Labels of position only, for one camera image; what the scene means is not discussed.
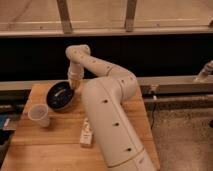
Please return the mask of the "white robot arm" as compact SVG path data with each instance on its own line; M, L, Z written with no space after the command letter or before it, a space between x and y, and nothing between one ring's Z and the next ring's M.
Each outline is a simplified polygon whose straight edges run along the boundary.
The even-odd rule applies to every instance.
M136 93L135 75L93 57L88 45L69 46L65 53L72 88L78 87L84 69L96 75L84 85L81 98L108 171L157 171L121 105Z

